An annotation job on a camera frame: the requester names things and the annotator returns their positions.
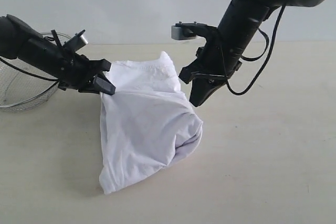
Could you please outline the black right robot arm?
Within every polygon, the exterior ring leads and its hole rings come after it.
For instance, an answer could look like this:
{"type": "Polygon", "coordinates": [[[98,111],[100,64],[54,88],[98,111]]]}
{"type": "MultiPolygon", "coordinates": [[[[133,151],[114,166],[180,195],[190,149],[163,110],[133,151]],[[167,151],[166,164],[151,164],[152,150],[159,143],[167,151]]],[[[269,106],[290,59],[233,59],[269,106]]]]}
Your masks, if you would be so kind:
{"type": "Polygon", "coordinates": [[[217,27],[202,23],[178,22],[171,28],[174,40],[203,37],[204,46],[196,51],[196,59],[183,67],[179,78],[192,89],[189,101],[202,105],[216,90],[229,84],[229,79],[246,60],[243,55],[260,25],[272,12],[284,12],[288,6],[315,7],[324,0],[231,0],[217,27]]]}

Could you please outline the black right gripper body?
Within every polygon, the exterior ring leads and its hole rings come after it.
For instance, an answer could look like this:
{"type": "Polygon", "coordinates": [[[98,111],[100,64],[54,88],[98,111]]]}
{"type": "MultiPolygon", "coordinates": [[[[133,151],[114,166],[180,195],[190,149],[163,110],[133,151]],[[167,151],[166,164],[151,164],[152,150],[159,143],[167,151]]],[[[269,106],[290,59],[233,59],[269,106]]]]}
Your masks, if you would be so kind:
{"type": "Polygon", "coordinates": [[[206,43],[196,51],[194,82],[227,82],[241,65],[239,50],[228,46],[218,32],[195,35],[206,43]]]}

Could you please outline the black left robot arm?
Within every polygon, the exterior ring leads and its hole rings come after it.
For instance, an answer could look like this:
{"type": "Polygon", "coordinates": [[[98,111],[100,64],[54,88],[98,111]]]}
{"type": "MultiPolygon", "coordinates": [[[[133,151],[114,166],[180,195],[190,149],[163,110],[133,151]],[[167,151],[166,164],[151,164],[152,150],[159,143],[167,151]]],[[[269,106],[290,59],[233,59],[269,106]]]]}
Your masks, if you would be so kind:
{"type": "Polygon", "coordinates": [[[61,90],[113,95],[115,86],[104,75],[111,68],[106,59],[90,60],[77,51],[87,45],[85,31],[61,43],[55,30],[43,36],[16,16],[1,17],[1,57],[19,59],[49,75],[61,90]]]}

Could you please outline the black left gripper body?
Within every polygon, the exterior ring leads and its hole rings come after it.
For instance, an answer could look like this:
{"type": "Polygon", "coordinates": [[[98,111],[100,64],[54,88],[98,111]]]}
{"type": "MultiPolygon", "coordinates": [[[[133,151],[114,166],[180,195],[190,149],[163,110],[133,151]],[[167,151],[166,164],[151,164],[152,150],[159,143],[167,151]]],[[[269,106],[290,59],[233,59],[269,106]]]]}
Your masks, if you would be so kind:
{"type": "Polygon", "coordinates": [[[57,45],[45,39],[31,38],[23,44],[18,58],[57,78],[61,89],[74,89],[93,93],[92,81],[97,74],[91,72],[90,60],[85,55],[66,51],[63,56],[57,45]]]}

